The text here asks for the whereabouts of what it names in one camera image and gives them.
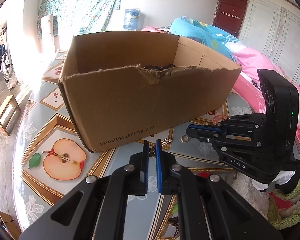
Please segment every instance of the metal screw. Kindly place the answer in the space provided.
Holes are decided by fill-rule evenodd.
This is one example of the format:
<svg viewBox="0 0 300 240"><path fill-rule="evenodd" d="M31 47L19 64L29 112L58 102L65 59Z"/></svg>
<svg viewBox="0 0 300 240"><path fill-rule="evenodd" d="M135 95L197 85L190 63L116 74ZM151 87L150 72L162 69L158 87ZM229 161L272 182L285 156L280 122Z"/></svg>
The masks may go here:
<svg viewBox="0 0 300 240"><path fill-rule="evenodd" d="M181 136L181 141L187 142L187 141L189 141L189 137L187 135L183 135L183 136Z"/></svg>
<svg viewBox="0 0 300 240"><path fill-rule="evenodd" d="M210 176L210 180L211 180L212 182L218 182L218 181L220 180L220 177L219 177L217 174L212 174L212 175Z"/></svg>
<svg viewBox="0 0 300 240"><path fill-rule="evenodd" d="M171 166L171 169L173 170L173 171L180 171L181 170L181 165L179 165L179 164L173 164L172 166Z"/></svg>
<svg viewBox="0 0 300 240"><path fill-rule="evenodd" d="M125 171L133 171L134 170L134 166L132 164L128 164L124 167Z"/></svg>
<svg viewBox="0 0 300 240"><path fill-rule="evenodd" d="M96 180L97 180L97 177L93 176L93 175L86 177L86 183L89 183L89 184L96 182Z"/></svg>

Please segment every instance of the blue blanket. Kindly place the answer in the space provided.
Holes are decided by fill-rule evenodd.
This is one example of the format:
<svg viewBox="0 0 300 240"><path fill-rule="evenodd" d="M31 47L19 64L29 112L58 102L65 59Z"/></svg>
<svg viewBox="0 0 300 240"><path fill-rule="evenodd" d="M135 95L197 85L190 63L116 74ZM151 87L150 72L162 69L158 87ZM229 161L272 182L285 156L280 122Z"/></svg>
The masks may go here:
<svg viewBox="0 0 300 240"><path fill-rule="evenodd" d="M227 41L238 42L239 40L215 26L207 25L188 17L181 17L173 21L171 33L202 43L235 62L225 43Z"/></svg>

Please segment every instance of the red door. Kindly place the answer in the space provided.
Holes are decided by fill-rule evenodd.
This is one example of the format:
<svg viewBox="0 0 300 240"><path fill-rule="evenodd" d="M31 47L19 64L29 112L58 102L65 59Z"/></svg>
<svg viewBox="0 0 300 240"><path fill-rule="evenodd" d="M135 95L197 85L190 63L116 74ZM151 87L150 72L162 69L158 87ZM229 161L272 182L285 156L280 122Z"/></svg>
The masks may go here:
<svg viewBox="0 0 300 240"><path fill-rule="evenodd" d="M248 0L219 0L213 25L238 37Z"/></svg>

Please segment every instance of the floral curtain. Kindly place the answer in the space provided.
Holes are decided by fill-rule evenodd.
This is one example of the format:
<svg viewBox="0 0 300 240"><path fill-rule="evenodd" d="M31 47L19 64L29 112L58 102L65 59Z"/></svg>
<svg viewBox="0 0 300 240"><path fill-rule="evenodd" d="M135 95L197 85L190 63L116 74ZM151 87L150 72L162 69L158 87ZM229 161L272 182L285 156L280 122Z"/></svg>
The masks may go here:
<svg viewBox="0 0 300 240"><path fill-rule="evenodd" d="M112 10L120 0L42 0L38 14L38 37L42 37L41 17L53 14L54 36L104 31Z"/></svg>

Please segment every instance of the cardboard box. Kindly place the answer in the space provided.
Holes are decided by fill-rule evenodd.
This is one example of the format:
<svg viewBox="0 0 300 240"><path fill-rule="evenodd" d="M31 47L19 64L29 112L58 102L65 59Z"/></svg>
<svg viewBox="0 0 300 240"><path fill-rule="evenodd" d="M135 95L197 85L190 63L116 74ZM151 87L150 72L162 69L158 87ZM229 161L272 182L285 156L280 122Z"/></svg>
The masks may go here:
<svg viewBox="0 0 300 240"><path fill-rule="evenodd" d="M143 67L175 65L164 71ZM90 151L130 143L219 108L241 68L191 39L117 31L74 36L59 79Z"/></svg>

